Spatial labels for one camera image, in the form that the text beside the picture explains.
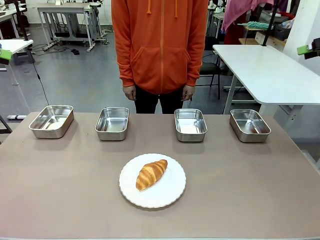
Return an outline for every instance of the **green item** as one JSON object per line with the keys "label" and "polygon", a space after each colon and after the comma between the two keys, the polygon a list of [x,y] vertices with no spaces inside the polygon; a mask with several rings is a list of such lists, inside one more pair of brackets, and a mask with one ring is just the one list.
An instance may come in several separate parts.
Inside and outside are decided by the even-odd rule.
{"label": "green item", "polygon": [[0,59],[5,59],[10,61],[11,58],[12,58],[12,52],[10,52],[9,50],[0,49]]}
{"label": "green item", "polygon": [[247,26],[249,29],[260,29],[260,30],[268,30],[269,23],[263,23],[258,21],[249,21],[248,23],[238,23],[240,26]]}
{"label": "green item", "polygon": [[298,47],[298,48],[296,49],[296,51],[297,51],[297,53],[298,53],[299,56],[313,52],[312,49],[309,49],[309,48],[308,48],[308,45]]}

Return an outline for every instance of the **chair seat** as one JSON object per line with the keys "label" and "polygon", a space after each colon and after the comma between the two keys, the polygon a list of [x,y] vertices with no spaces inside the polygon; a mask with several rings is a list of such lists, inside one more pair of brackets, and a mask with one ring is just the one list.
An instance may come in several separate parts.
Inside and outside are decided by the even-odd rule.
{"label": "chair seat", "polygon": [[221,74],[221,69],[212,62],[203,62],[200,68],[200,75]]}

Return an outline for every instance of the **plate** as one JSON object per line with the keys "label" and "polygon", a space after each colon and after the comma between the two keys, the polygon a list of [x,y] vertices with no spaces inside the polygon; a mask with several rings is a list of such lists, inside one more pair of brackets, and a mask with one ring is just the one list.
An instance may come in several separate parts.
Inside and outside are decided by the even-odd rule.
{"label": "plate", "polygon": [[[145,164],[165,159],[167,168],[154,185],[139,191],[136,188],[137,177]],[[162,208],[174,203],[184,192],[186,174],[182,166],[173,158],[148,153],[130,160],[122,169],[119,176],[119,187],[124,197],[131,203],[143,208]]]}

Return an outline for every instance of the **pink fabric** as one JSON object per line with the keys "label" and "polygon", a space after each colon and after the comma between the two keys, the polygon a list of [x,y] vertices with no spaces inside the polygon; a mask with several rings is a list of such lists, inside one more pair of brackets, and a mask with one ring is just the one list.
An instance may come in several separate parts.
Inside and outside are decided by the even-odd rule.
{"label": "pink fabric", "polygon": [[228,27],[242,14],[249,10],[255,10],[259,4],[274,4],[274,0],[228,0],[224,19],[222,23],[222,31],[227,31]]}

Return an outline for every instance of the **black basket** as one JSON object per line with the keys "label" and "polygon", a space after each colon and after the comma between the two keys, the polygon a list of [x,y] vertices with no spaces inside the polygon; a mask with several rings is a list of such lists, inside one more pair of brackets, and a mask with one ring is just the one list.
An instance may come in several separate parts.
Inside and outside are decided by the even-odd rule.
{"label": "black basket", "polygon": [[291,28],[284,28],[281,25],[276,25],[274,30],[274,37],[281,41],[287,39],[289,37]]}

